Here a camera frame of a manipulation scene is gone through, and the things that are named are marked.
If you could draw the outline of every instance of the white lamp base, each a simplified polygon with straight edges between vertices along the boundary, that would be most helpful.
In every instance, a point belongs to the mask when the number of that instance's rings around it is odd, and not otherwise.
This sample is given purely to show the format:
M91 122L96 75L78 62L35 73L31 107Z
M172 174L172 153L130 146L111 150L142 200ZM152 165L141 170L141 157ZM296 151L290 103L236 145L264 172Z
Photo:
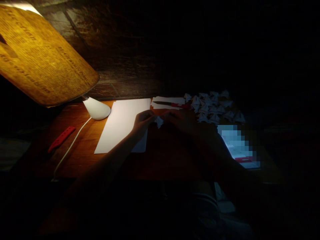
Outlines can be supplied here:
M108 105L99 102L91 97L83 101L83 103L86 106L91 118L93 118L94 120L102 120L108 117L111 112L111 108Z

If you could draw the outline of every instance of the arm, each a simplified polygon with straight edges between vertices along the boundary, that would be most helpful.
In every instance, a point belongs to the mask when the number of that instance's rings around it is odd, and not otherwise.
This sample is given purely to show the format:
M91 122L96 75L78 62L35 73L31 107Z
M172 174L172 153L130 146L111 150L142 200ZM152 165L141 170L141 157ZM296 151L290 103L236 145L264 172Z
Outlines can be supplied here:
M77 228L81 217L93 207L108 188L134 146L144 136L156 116L151 110L136 116L132 131L87 172L76 179L44 221L38 234L50 234Z
M190 136L225 194L246 217L257 236L298 232L294 218L274 202L260 179L237 163L217 131L200 132L182 111L169 110L163 118Z

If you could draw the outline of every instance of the white paper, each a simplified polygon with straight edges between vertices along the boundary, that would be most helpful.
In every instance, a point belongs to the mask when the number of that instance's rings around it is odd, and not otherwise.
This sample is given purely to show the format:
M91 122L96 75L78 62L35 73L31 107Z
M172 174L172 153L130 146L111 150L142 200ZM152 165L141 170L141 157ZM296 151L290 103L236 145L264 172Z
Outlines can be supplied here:
M197 117L199 118L198 122L209 122L207 115L204 113L200 113Z
M188 93L186 93L183 98L186 100L186 102L189 102L192 97L191 97L191 95L189 95Z
M218 92L210 91L210 96L219 96Z
M210 97L205 97L204 98L204 102L208 105L211 106L213 104L212 100L210 99Z
M220 104L223 106L223 107L231 107L233 101L230 101L230 100L227 100L227 101L221 101Z
M206 102L205 102L204 100L202 100L202 99L199 99L199 102L200 102L200 104L201 104L202 107L203 107L204 105L206 105Z
M208 114L209 113L209 106L208 105L204 105L203 107L201 107L199 109L199 112L204 113L204 114Z
M223 114L225 113L226 111L224 110L224 108L220 105L218 108L217 108L217 113L218 114Z
M227 90L224 90L222 93L220 93L220 97L229 98L229 92Z
M159 129L159 128L162 126L162 124L163 124L163 120L162 120L162 118L159 117L159 116L157 116L155 122L156 122L157 125L158 125L158 129Z
M200 105L200 101L199 101L198 96L194 96L194 97L192 98L192 104Z
M209 94L207 94L207 93L199 93L199 97L200 98L205 98L205 97L208 97L209 96Z
M242 122L242 123L245 123L245 122L246 122L243 114L242 114L240 111L239 111L239 112L236 114L236 116L234 117L234 121L236 121L236 122Z
M214 95L211 97L211 101L213 104L218 105L218 95Z
M215 125L219 125L220 123L220 118L217 114L213 114L210 119L209 119L210 123L214 123Z
M172 107L169 105L162 105L162 104L156 104L154 101L161 101L161 102L172 102L172 103L178 103L178 104L185 104L184 98L166 98L166 97L154 97L152 99L151 105L153 106L153 109L176 109L179 110L180 108L178 107Z
M209 108L209 113L218 113L218 112L217 112L217 108L216 108L215 106L211 106L211 107Z
M150 109L150 102L150 98L114 102L94 153L107 153L124 139L131 132L137 114ZM146 143L147 132L132 152L145 152Z
M232 121L234 118L234 113L232 111L227 112L225 115L223 115L226 119L229 121Z
M193 108L194 111L197 113L197 112L199 112L200 105L198 105L198 104L191 104L191 108Z

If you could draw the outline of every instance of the red handle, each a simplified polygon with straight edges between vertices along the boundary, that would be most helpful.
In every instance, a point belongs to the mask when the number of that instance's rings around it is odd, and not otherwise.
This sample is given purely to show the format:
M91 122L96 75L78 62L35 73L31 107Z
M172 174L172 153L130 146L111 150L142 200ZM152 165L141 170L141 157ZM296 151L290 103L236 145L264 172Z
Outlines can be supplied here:
M73 133L74 130L76 130L76 128L71 126L64 130L64 132L61 133L61 135L49 147L48 153L50 153L56 147L61 146L61 144L70 136L71 133Z
M190 104L171 103L171 106L172 107L184 108L184 109L190 109L191 108Z

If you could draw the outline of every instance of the dark wall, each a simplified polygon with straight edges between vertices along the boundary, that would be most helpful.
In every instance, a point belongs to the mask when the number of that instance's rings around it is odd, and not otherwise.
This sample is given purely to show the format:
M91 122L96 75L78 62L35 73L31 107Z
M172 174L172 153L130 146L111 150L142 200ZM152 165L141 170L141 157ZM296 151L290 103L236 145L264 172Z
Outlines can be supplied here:
M292 99L296 108L303 108L317 96L320 39L315 5L29 2L98 71L100 81L88 95L99 100L226 88L244 113L255 114L279 102L290 105Z

